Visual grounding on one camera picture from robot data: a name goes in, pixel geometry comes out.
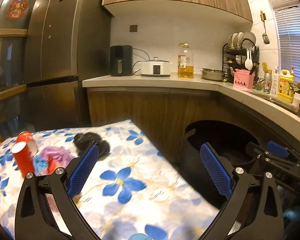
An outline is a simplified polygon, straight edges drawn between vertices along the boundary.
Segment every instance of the red can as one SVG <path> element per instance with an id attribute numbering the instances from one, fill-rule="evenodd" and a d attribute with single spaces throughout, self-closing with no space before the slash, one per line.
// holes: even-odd
<path id="1" fill-rule="evenodd" d="M 28 144 L 29 150 L 31 151 L 31 156 L 34 156 L 38 152 L 38 146 L 33 140 L 32 134 L 29 131 L 21 132 L 16 142 L 26 142 Z"/>
<path id="2" fill-rule="evenodd" d="M 23 177 L 25 177 L 28 172 L 34 173 L 31 151 L 27 142 L 22 141 L 15 143 L 11 148 L 11 152 Z"/>

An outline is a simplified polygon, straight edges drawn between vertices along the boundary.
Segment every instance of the plate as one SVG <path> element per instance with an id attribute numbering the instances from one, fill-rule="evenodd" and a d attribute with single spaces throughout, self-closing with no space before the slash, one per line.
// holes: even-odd
<path id="1" fill-rule="evenodd" d="M 236 46 L 237 45 L 237 41 L 238 41 L 238 34 L 234 33 L 232 35 L 232 39 L 231 39 L 231 47 Z"/>
<path id="2" fill-rule="evenodd" d="M 249 49 L 251 47 L 253 47 L 256 44 L 256 36 L 252 33 L 252 32 L 246 32 L 242 35 L 241 41 L 243 41 L 244 39 L 249 39 L 253 42 L 253 44 L 250 41 L 244 41 L 242 44 L 242 47 L 244 49 Z"/>
<path id="3" fill-rule="evenodd" d="M 242 41 L 242 35 L 243 35 L 243 33 L 238 33 L 238 41 L 237 41 L 237 46 L 240 46 L 241 45 L 241 41 Z"/>
<path id="4" fill-rule="evenodd" d="M 228 38 L 228 46 L 231 47 L 231 40 L 232 40 L 232 35 Z"/>

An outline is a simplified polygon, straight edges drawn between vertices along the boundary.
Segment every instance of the refrigerator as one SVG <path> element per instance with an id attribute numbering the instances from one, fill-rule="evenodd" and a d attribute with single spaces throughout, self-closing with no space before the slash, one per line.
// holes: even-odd
<path id="1" fill-rule="evenodd" d="M 108 75 L 111 15 L 102 0 L 37 0 L 25 83 L 37 131 L 90 126 L 82 80 Z"/>

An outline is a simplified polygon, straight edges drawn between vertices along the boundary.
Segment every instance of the fridge magnet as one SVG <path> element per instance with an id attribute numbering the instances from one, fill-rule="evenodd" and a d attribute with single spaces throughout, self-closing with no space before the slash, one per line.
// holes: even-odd
<path id="1" fill-rule="evenodd" d="M 28 9 L 27 0 L 13 0 L 8 7 L 8 18 L 18 19 L 22 17 Z"/>

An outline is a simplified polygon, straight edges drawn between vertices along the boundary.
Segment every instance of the stainless steel pot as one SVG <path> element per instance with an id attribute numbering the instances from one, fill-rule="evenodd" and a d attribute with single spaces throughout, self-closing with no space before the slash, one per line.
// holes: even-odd
<path id="1" fill-rule="evenodd" d="M 201 78 L 208 79 L 208 80 L 223 81 L 226 76 L 226 72 L 222 70 L 202 68 L 201 71 L 202 71 Z"/>

